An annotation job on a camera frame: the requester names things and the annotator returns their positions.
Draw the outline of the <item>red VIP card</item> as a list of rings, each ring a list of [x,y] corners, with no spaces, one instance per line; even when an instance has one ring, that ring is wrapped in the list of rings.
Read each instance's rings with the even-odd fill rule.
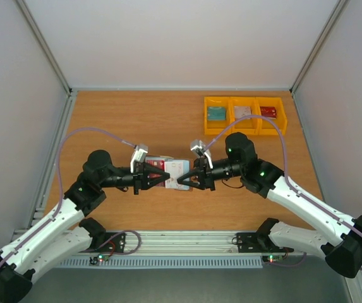
[[[149,159],[149,160],[146,160],[146,163],[149,163],[150,165],[152,165],[158,169],[165,170],[165,160]],[[159,174],[150,174],[149,176],[151,178],[160,177]],[[163,181],[163,182],[157,184],[157,187],[165,187],[165,182]]]

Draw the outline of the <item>brown leather card holder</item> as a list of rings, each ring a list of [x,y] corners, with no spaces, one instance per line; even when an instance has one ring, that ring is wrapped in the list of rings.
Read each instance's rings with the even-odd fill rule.
[[[190,186],[185,186],[177,182],[178,177],[185,175],[190,171],[190,161],[187,159],[170,158],[170,157],[153,157],[149,156],[145,159],[146,163],[162,169],[169,173],[170,178],[158,184],[158,187],[165,189],[175,189],[178,191],[191,191]]]

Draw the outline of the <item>white patterned card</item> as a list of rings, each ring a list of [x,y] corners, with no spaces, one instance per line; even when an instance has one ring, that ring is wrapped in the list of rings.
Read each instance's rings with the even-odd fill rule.
[[[164,162],[164,170],[170,175],[165,181],[166,189],[175,189],[179,191],[189,191],[190,187],[179,184],[177,179],[190,171],[190,162],[188,160],[170,160]]]

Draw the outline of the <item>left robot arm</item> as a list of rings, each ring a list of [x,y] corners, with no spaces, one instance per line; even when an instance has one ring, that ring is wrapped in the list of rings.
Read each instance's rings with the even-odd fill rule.
[[[99,251],[105,229],[88,215],[106,198],[105,187],[134,193],[164,182],[170,175],[135,151],[130,167],[115,167],[105,150],[93,151],[83,171],[59,203],[15,241],[0,249],[0,302],[19,302],[48,271],[78,252]]]

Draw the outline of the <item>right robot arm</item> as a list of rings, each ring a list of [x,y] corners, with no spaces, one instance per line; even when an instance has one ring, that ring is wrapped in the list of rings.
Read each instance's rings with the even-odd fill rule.
[[[324,259],[336,273],[354,278],[362,267],[362,215],[353,218],[311,195],[274,164],[258,158],[255,146],[243,133],[226,137],[225,159],[213,161],[204,144],[196,140],[191,151],[197,155],[193,169],[178,177],[178,184],[211,191],[215,182],[239,177],[247,190],[283,206],[311,225],[290,226],[268,218],[257,230],[258,245],[309,253]]]

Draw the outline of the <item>white card stack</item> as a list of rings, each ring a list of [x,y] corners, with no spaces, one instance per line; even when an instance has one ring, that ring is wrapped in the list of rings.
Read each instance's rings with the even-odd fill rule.
[[[250,106],[240,106],[235,105],[234,106],[234,118],[235,120],[241,119],[245,116],[250,116],[251,113],[251,107]]]

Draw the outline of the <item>red card stack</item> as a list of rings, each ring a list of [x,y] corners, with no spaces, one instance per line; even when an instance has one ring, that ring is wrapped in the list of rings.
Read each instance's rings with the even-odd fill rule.
[[[273,106],[260,106],[260,113],[263,117],[277,119],[277,109]]]

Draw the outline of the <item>left yellow bin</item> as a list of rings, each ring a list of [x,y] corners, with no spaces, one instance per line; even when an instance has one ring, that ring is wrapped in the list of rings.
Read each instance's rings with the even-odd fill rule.
[[[214,136],[220,134],[231,121],[229,106],[230,97],[204,97],[204,134]]]

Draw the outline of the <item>left small circuit board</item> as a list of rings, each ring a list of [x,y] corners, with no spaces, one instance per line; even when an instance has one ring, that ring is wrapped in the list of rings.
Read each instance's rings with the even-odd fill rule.
[[[89,264],[91,266],[97,266],[98,264],[104,263],[110,259],[109,255],[98,255],[89,258]]]

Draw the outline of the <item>small circuit board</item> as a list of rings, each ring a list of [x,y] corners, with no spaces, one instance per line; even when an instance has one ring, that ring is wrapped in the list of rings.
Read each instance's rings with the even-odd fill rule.
[[[104,263],[110,259],[109,255],[98,255],[89,258],[89,264],[91,266],[97,266],[98,264]]]
[[[264,263],[279,263],[282,262],[285,259],[285,256],[282,255],[266,255],[262,256],[262,261]]]

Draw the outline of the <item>aluminium front rail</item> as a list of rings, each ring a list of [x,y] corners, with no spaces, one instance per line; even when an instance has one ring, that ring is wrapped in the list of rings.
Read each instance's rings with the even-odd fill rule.
[[[57,237],[48,237],[46,240],[30,240],[21,249],[17,249],[19,243],[23,242],[24,234],[20,234],[13,242],[4,246],[1,251],[2,257],[8,253],[29,253],[36,244],[44,244],[36,253],[44,255],[48,249],[53,256],[59,258],[77,254],[101,254],[113,256],[212,256],[237,254],[237,246],[232,243],[236,233],[228,231],[214,231],[205,233],[202,231],[124,231],[116,232],[112,238],[120,234],[126,234],[124,252],[109,254],[97,252],[85,252],[99,233],[92,235],[85,228],[77,227],[66,231]]]

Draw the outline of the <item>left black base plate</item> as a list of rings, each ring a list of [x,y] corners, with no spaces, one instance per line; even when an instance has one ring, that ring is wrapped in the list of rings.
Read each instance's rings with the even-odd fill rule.
[[[85,252],[109,254],[113,251],[114,253],[123,253],[126,234],[120,234],[112,238],[114,234],[114,232],[106,232],[104,235],[97,236]]]

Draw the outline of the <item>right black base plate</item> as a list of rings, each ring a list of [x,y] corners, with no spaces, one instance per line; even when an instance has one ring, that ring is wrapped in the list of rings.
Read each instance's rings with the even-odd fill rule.
[[[232,238],[237,246],[238,253],[292,253],[290,247],[276,246],[268,237],[258,235],[256,232],[238,232]]]

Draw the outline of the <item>aluminium frame post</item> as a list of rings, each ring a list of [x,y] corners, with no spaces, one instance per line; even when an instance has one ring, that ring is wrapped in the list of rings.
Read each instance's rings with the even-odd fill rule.
[[[29,26],[31,32],[33,33],[39,47],[41,48],[47,61],[49,62],[51,68],[53,69],[55,75],[57,76],[63,90],[65,91],[67,96],[70,96],[71,92],[72,92],[72,88],[70,87],[64,73],[62,72],[59,64],[57,63],[56,58],[54,57],[48,43],[46,42],[44,35],[42,34],[37,22],[35,21],[35,18],[33,17],[33,14],[30,11],[30,8],[28,7],[27,2],[24,0],[15,0],[15,4],[17,5],[18,9],[20,10],[20,12],[23,16],[23,19]]]
[[[338,0],[334,4],[332,11],[327,18],[327,21],[322,27],[321,32],[317,36],[310,53],[307,55],[301,69],[299,70],[297,77],[291,85],[289,91],[292,95],[296,93],[296,91],[302,84],[304,78],[308,74],[310,68],[313,66],[325,43],[328,41],[330,34],[332,33],[348,4],[349,0]]]

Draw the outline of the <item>right aluminium frame post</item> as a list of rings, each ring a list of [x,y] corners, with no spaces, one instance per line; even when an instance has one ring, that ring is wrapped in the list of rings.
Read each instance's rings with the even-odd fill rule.
[[[307,55],[301,69],[299,70],[297,77],[291,85],[289,91],[292,95],[296,93],[296,91],[302,84],[304,78],[308,74],[310,68],[313,66],[325,43],[328,41],[330,34],[332,33],[348,4],[349,0],[338,0],[334,4],[332,11],[327,18],[327,21],[322,27],[321,32],[317,36],[310,53]]]

